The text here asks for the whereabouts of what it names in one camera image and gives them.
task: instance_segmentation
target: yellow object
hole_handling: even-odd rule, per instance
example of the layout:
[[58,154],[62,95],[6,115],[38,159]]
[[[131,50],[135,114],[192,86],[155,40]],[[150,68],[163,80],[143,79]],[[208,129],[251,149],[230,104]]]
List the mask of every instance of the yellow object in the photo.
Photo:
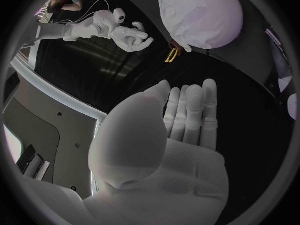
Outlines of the yellow object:
[[173,48],[173,50],[170,52],[170,54],[168,55],[167,59],[164,61],[165,63],[171,63],[174,61],[174,59],[176,58],[177,54],[178,54],[178,48]]

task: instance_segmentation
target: black floor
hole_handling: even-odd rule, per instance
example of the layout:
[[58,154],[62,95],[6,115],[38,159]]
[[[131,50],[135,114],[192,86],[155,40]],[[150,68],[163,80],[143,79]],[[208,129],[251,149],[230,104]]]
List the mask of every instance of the black floor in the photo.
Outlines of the black floor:
[[[76,20],[96,0],[83,1],[83,11],[63,11],[54,20]],[[151,21],[128,0],[107,1],[112,8],[125,10],[128,27],[135,20],[143,22],[155,42],[142,52],[126,53],[112,40],[97,37],[42,41],[36,72],[106,113],[165,79],[179,88],[201,86],[204,80],[214,79],[218,89],[217,151],[225,157],[230,184],[229,201],[217,224],[228,224],[269,186],[285,157],[293,123],[263,87],[230,64],[196,52],[165,63],[170,49]],[[90,12],[101,9],[106,9],[105,2]]]

